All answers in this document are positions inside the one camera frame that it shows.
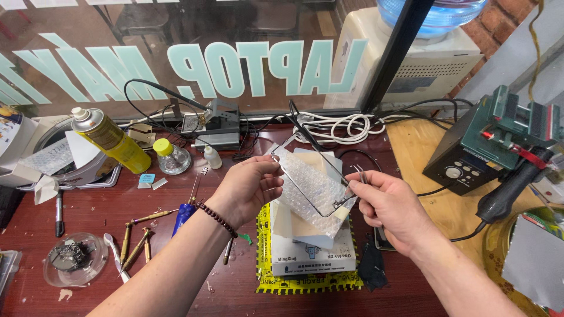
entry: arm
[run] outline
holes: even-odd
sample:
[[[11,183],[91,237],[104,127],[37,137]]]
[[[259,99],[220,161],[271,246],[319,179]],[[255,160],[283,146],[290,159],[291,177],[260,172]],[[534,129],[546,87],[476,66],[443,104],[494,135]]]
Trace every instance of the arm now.
[[[373,227],[421,269],[450,316],[524,316],[517,306],[434,225],[411,187],[401,179],[368,171],[368,184],[347,175],[359,209]]]
[[[280,165],[270,156],[233,166],[206,205],[237,230],[282,194]],[[89,316],[186,316],[231,235],[198,210],[170,242]]]

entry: yellow caution tape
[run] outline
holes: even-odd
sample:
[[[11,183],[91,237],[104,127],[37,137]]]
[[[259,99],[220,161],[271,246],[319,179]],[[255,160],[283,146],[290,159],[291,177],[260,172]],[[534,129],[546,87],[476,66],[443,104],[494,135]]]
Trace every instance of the yellow caution tape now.
[[[335,272],[324,274],[308,274],[307,278],[296,279],[292,276],[273,276],[270,252],[270,204],[261,208],[257,216],[257,279],[261,282],[256,293],[272,293],[279,295],[309,294],[341,290],[360,289],[364,283],[358,277],[358,271]]]

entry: hand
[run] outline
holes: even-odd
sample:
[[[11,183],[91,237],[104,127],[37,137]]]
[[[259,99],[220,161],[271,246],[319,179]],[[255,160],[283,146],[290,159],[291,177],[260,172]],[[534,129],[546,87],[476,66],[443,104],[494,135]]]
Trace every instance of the hand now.
[[[384,225],[384,233],[395,249],[410,256],[414,248],[428,241],[426,237],[442,235],[405,181],[378,171],[367,171],[368,184],[360,176],[345,176],[351,190],[359,197],[358,208],[372,227]]]
[[[284,180],[278,177],[282,174],[270,155],[251,157],[229,169],[205,204],[237,230],[282,195]]]

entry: glass window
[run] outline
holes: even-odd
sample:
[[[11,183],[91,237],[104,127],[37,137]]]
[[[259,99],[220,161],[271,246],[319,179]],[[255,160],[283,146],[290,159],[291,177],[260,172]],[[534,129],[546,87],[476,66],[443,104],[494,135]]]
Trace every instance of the glass window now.
[[[375,5],[0,0],[0,101],[28,116],[80,106],[139,117],[124,83],[142,78],[202,104],[236,103],[244,113],[286,111],[290,98],[299,109],[358,109],[388,39],[376,32]],[[170,103],[141,83],[127,95],[147,114]]]

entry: beaded bracelet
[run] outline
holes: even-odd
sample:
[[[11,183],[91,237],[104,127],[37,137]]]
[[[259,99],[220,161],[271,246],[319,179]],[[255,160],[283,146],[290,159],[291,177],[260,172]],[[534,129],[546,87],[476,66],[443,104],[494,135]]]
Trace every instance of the beaded bracelet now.
[[[210,215],[212,218],[214,218],[215,221],[219,222],[219,224],[221,224],[233,238],[237,238],[239,236],[237,232],[235,232],[235,230],[231,228],[231,226],[227,222],[225,222],[225,220],[221,219],[221,217],[217,213],[209,209],[208,206],[202,204],[201,202],[197,202],[196,207],[205,211],[206,214]]]

